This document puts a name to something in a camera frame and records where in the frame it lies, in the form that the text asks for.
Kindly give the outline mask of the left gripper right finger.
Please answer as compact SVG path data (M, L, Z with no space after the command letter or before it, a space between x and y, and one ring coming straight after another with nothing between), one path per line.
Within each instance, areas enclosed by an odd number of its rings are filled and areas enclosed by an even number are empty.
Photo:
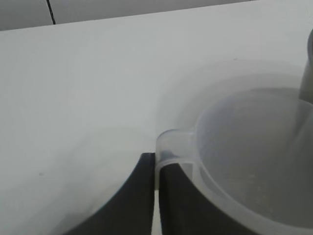
M179 164L159 175L159 209L164 235L237 235L237 224L206 199Z

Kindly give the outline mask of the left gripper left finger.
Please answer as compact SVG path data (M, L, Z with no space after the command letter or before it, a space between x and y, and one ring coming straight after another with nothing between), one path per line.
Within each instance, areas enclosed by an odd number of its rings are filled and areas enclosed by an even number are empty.
M67 235L150 235L155 202L155 153L141 154L115 195Z

